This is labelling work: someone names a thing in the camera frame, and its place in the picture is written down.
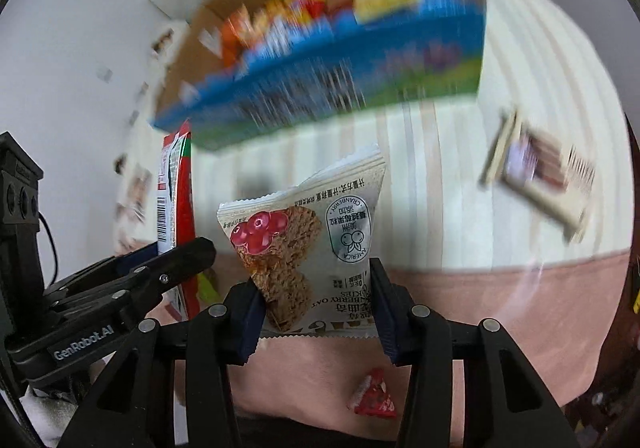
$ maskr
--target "red snack package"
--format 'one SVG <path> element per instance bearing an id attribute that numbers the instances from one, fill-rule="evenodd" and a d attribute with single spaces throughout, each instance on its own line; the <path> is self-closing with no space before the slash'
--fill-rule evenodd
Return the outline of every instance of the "red snack package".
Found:
<path id="1" fill-rule="evenodd" d="M 373 368 L 353 394 L 348 409 L 360 415 L 395 418 L 396 406 L 386 389 L 384 371 Z"/>
<path id="2" fill-rule="evenodd" d="M 191 205 L 191 130 L 185 121 L 177 133 L 164 138 L 158 170 L 158 253 L 196 238 Z M 191 277 L 167 292 L 169 313 L 178 321 L 200 312 L 198 279 Z"/>

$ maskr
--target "red berry illustration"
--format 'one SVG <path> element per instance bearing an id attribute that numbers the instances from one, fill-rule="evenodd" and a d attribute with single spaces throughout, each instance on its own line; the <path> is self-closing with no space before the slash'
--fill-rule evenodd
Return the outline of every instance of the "red berry illustration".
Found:
<path id="1" fill-rule="evenodd" d="M 246 243 L 246 250 L 250 255 L 258 255 L 271 245 L 271 234 L 269 232 L 249 235 Z"/>
<path id="2" fill-rule="evenodd" d="M 258 212 L 249 217 L 246 222 L 247 231 L 250 235 L 261 235 L 269 227 L 269 212 Z"/>
<path id="3" fill-rule="evenodd" d="M 285 212 L 271 212 L 269 214 L 268 231 L 270 234 L 277 235 L 287 229 L 289 217 Z"/>
<path id="4" fill-rule="evenodd" d="M 231 232 L 231 243 L 234 246 L 244 246 L 248 236 L 249 232 L 246 229 L 246 223 L 240 223 Z"/>

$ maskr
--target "beige snack wrapper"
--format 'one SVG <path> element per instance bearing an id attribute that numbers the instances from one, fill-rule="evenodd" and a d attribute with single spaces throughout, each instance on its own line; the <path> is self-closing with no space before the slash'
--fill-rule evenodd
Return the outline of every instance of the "beige snack wrapper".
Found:
<path id="1" fill-rule="evenodd" d="M 386 165 L 369 147 L 299 186 L 220 205 L 218 221 L 264 295 L 262 336 L 376 336 L 369 252 Z"/>
<path id="2" fill-rule="evenodd" d="M 565 236 L 580 242 L 589 223 L 594 165 L 572 145 L 532 129 L 513 112 L 505 120 L 484 184 L 501 178 L 564 225 Z"/>

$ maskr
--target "black cable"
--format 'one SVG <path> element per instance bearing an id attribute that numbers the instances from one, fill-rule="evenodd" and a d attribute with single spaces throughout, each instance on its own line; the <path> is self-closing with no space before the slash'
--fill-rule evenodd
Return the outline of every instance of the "black cable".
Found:
<path id="1" fill-rule="evenodd" d="M 56 283 L 56 280 L 58 279 L 58 252 L 56 251 L 56 244 L 53 241 L 53 235 L 51 235 L 51 229 L 47 224 L 47 220 L 44 218 L 44 215 L 42 215 L 40 212 L 38 212 L 38 218 L 42 221 L 42 224 L 44 225 L 44 229 L 47 232 L 47 235 L 49 236 L 49 243 L 51 244 L 51 251 L 53 253 L 54 271 L 53 271 L 53 279 L 51 279 L 51 283 L 49 285 L 53 285 Z"/>

